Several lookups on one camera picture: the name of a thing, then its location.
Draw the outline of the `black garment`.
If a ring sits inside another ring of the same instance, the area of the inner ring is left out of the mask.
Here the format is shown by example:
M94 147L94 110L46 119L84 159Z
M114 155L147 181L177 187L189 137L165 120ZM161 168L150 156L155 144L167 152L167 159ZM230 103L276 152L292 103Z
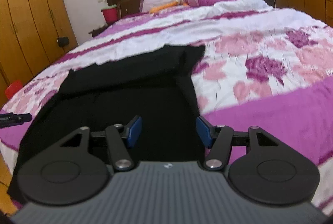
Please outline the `black garment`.
M199 107L191 79L204 46L166 45L120 61L70 71L44 103L21 140L9 196L59 198L78 203L107 184L111 153L120 139L96 133L140 117L140 134L125 137L135 161L200 161L205 147L196 132Z

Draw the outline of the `red plastic stool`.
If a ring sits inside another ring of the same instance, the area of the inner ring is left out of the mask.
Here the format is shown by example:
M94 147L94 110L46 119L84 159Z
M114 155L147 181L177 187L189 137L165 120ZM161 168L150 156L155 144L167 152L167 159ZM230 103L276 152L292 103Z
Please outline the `red plastic stool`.
M5 89L6 98L10 100L22 88L23 88L22 82L20 80L15 80Z

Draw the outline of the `purple white floral bedspread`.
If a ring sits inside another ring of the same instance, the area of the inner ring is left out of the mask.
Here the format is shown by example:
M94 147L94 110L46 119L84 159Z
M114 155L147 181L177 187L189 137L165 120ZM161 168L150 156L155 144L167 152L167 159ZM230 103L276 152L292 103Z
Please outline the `purple white floral bedspread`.
M278 133L320 172L312 200L332 214L332 25L263 0L221 1L133 14L37 75L2 105L2 113L36 116L70 70L150 52L164 45L205 46L192 80L199 110L229 125L250 123Z

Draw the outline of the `small black hanging bag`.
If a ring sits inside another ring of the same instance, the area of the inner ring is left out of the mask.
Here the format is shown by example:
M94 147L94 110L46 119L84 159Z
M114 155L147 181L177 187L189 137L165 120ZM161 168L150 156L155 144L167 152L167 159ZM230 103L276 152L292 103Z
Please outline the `small black hanging bag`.
M57 38L57 43L58 43L58 46L59 47L66 47L66 46L68 46L69 45L69 43L70 43L70 40L69 40L69 38L68 37L58 37Z

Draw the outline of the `yellow wooden wardrobe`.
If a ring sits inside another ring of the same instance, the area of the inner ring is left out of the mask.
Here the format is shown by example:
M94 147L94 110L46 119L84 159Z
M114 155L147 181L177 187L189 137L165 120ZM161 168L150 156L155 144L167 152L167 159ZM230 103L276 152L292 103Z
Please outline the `yellow wooden wardrobe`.
M30 82L77 46L64 0L1 0L1 104L12 82Z

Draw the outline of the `dark wooden nightstand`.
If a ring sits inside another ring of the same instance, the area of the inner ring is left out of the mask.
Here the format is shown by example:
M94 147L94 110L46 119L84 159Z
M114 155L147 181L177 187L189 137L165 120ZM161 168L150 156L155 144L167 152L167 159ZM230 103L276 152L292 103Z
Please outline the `dark wooden nightstand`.
M95 38L96 36L104 32L107 28L109 28L109 25L104 25L102 27L91 30L89 34L91 35L92 38Z

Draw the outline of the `red bucket green rim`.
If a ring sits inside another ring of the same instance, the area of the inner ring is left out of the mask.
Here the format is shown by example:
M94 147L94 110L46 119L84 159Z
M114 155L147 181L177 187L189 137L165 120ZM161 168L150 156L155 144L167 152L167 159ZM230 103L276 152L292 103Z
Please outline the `red bucket green rim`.
M117 17L117 5L111 5L107 8L101 9L105 22L110 25L118 20Z

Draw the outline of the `light purple pillow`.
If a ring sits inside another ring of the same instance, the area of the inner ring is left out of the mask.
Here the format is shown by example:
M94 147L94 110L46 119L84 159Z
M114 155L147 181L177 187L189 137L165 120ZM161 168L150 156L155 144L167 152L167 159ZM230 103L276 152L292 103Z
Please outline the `light purple pillow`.
M141 0L139 6L140 13L148 13L152 8L164 9L178 5L176 0Z

